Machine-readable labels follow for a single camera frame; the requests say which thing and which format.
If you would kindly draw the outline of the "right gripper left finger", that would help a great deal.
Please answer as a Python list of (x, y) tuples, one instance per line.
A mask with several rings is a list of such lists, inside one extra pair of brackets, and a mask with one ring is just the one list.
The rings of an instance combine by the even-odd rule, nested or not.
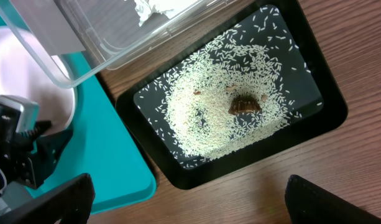
[(84, 173), (0, 215), (0, 224), (86, 223), (94, 198), (91, 176)]

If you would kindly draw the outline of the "large white round plate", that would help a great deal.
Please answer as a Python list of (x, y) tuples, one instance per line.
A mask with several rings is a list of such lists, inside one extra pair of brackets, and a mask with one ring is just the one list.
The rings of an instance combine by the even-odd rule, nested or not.
[(37, 120), (50, 120), (46, 135), (69, 127), (75, 114), (76, 91), (56, 86), (10, 28), (0, 26), (0, 95), (15, 95), (39, 105)]

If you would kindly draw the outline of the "black rectangular tray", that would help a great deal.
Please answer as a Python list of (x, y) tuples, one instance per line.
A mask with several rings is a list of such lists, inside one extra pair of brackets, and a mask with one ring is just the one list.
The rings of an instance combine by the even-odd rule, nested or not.
[[(237, 23), (245, 26), (248, 37), (255, 37), (256, 33), (250, 27), (252, 20), (261, 18), (262, 8), (272, 6), (279, 11), (279, 26), (287, 28), (298, 45), (295, 55), (284, 58), (283, 81), (295, 98), (292, 110), (299, 112), (300, 117), (291, 119), (287, 127), (273, 136), (242, 147), (215, 162), (203, 156), (185, 157), (173, 138), (163, 138), (163, 134), (170, 133), (168, 124), (152, 124), (152, 120), (158, 118), (155, 107), (162, 102), (163, 93), (151, 91), (142, 101), (141, 91), (178, 65), (180, 60)], [(182, 190), (195, 188), (332, 131), (346, 120), (348, 114), (346, 102), (297, 0), (250, 3), (122, 93), (116, 101), (116, 110), (135, 143), (152, 158), (170, 183)]]

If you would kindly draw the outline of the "white tissue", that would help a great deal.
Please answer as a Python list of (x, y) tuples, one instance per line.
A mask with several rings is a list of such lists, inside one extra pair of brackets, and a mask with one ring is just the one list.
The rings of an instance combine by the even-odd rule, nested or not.
[(169, 21), (182, 21), (197, 11), (202, 0), (133, 0), (129, 4), (129, 18), (142, 27), (153, 17), (166, 17)]

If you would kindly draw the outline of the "white rice pile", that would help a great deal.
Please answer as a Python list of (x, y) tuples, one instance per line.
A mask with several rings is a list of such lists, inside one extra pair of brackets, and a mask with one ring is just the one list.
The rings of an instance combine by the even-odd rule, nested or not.
[[(222, 158), (300, 117), (283, 81), (284, 58), (295, 55), (298, 45), (279, 26), (278, 17), (277, 7), (262, 8), (261, 18), (250, 25), (255, 37), (248, 37), (245, 26), (237, 23), (141, 91), (142, 101), (151, 91), (163, 93), (152, 124), (166, 122), (170, 133), (163, 138), (173, 138), (185, 157)], [(253, 96), (261, 110), (229, 114), (240, 95)]]

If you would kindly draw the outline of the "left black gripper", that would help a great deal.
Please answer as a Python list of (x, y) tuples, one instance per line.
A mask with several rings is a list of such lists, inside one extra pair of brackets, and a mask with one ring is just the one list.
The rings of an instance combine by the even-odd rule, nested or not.
[[(73, 136), (73, 130), (66, 129), (40, 137), (51, 128), (50, 120), (36, 121), (33, 129), (17, 133), (18, 117), (18, 112), (0, 104), (0, 197), (14, 180), (38, 189), (53, 174)], [(37, 151), (28, 158), (24, 149), (31, 148), (31, 140), (36, 140)]]

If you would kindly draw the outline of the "teal plastic serving tray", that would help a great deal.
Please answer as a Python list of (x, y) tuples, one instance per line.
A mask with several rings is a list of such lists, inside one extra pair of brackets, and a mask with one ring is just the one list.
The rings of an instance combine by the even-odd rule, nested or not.
[[(6, 27), (1, 18), (0, 26)], [(151, 198), (156, 180), (98, 79), (93, 75), (72, 89), (76, 108), (66, 129), (72, 129), (73, 136), (53, 174), (38, 189), (29, 189), (29, 195), (39, 197), (88, 173), (96, 192), (92, 213)]]

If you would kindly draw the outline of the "clear plastic bin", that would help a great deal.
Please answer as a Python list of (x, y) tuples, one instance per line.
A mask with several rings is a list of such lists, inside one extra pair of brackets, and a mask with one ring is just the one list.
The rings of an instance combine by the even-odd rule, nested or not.
[(153, 17), (142, 27), (123, 0), (0, 1), (0, 18), (49, 79), (73, 88), (115, 70), (232, 4), (204, 4), (182, 21)]

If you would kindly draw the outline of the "dark brown food lump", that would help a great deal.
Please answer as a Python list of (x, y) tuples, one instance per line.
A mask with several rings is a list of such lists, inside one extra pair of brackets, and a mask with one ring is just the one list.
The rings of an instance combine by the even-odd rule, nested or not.
[(249, 95), (240, 95), (233, 99), (228, 113), (232, 115), (239, 115), (241, 113), (253, 113), (261, 110), (258, 101)]

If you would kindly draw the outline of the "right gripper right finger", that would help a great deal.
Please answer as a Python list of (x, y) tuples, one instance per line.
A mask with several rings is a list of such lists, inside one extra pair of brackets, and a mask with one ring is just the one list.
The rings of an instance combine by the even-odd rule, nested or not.
[(381, 218), (299, 175), (291, 175), (288, 179), (285, 205), (295, 224), (381, 224)]

